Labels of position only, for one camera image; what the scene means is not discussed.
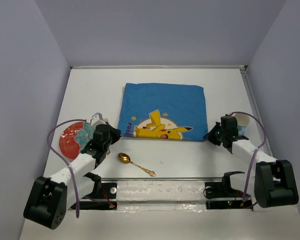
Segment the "light blue ceramic mug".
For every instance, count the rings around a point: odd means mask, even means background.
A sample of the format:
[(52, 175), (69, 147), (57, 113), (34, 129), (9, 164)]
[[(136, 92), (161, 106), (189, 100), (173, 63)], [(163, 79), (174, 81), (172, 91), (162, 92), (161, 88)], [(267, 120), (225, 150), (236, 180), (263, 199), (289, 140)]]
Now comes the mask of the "light blue ceramic mug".
[(246, 132), (246, 127), (250, 124), (250, 117), (243, 113), (235, 113), (234, 117), (237, 120), (238, 135), (243, 136)]

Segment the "gold spoon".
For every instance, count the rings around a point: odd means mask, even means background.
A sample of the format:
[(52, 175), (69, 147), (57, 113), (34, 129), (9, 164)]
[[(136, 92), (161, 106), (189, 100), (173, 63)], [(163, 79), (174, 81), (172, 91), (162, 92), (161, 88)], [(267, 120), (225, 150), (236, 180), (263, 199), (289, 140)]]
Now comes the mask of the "gold spoon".
[(151, 176), (151, 177), (155, 177), (155, 176), (156, 176), (156, 173), (155, 173), (154, 171), (149, 170), (149, 169), (147, 169), (147, 168), (144, 168), (144, 167), (142, 167), (142, 166), (136, 164), (135, 162), (133, 162), (133, 161), (131, 160), (130, 156), (127, 155), (126, 153), (120, 152), (117, 156), (118, 156), (118, 159), (119, 159), (122, 163), (124, 163), (124, 164), (132, 164), (132, 165), (138, 167), (139, 169), (143, 170), (145, 173), (147, 173), (147, 174), (148, 174), (149, 176)]

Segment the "red and teal plate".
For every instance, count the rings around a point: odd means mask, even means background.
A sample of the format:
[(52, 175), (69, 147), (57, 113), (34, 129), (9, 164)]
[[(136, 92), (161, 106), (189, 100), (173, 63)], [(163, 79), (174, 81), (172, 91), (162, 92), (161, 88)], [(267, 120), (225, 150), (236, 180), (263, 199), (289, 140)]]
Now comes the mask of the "red and teal plate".
[(87, 143), (93, 138), (94, 129), (90, 123), (76, 122), (67, 127), (59, 138), (59, 149), (69, 160), (77, 158)]

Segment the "blue Pikachu placemat cloth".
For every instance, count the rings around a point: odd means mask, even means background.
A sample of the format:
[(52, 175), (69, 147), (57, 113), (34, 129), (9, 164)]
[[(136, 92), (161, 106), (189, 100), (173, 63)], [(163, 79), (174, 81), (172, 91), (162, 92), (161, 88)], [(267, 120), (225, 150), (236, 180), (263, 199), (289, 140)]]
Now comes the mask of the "blue Pikachu placemat cloth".
[(127, 83), (117, 127), (124, 137), (201, 142), (208, 133), (204, 89), (198, 85)]

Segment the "gold fork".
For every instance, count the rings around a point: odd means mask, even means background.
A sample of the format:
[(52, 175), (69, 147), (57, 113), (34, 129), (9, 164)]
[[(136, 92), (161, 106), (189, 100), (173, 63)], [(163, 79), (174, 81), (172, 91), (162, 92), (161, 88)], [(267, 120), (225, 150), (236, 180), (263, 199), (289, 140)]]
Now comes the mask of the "gold fork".
[(104, 120), (104, 123), (107, 126), (107, 130), (108, 130), (108, 133), (107, 133), (107, 144), (106, 144), (106, 146), (107, 146), (106, 156), (108, 156), (111, 153), (111, 150), (110, 150), (110, 145), (111, 145), (111, 141), (112, 141), (111, 126), (110, 126), (109, 121), (108, 121), (108, 119), (106, 117), (103, 120)]

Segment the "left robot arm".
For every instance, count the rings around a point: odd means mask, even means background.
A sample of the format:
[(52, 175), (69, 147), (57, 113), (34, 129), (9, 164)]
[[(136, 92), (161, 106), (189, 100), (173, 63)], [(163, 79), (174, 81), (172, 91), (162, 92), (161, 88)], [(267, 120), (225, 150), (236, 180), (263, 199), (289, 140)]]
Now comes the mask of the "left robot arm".
[(23, 217), (54, 230), (71, 206), (75, 206), (78, 215), (82, 198), (92, 199), (104, 192), (101, 177), (92, 171), (105, 160), (110, 146), (120, 137), (121, 131), (109, 124), (97, 125), (92, 138), (71, 163), (34, 181)]

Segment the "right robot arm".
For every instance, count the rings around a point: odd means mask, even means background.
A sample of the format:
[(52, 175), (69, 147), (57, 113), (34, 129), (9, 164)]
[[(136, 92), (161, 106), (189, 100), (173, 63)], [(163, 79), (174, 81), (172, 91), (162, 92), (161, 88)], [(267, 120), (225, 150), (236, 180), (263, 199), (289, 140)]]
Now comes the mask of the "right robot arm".
[(255, 199), (262, 208), (296, 205), (299, 193), (292, 164), (278, 160), (255, 146), (239, 134), (238, 121), (233, 113), (216, 122), (205, 140), (223, 146), (228, 152), (248, 165), (246, 172), (224, 173), (219, 182), (206, 182), (203, 195), (206, 199), (239, 197), (242, 204)]

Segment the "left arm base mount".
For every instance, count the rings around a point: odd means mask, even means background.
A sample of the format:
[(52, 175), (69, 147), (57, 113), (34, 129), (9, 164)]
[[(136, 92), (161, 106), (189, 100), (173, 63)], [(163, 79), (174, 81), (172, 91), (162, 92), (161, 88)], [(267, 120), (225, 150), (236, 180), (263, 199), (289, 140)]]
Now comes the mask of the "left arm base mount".
[(102, 181), (102, 178), (94, 173), (87, 173), (85, 178), (94, 181), (92, 193), (84, 196), (79, 202), (80, 210), (114, 211), (117, 209), (116, 181)]

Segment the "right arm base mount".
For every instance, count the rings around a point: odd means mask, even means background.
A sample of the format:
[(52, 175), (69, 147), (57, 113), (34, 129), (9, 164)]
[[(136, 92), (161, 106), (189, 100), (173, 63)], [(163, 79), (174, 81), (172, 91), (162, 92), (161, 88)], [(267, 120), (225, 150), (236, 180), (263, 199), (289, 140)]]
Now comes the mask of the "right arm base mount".
[(208, 181), (204, 183), (203, 195), (206, 198), (207, 210), (232, 210), (250, 209), (253, 210), (254, 204), (249, 198), (243, 202), (243, 192), (231, 187), (231, 176), (243, 175), (242, 171), (226, 172), (221, 181)]

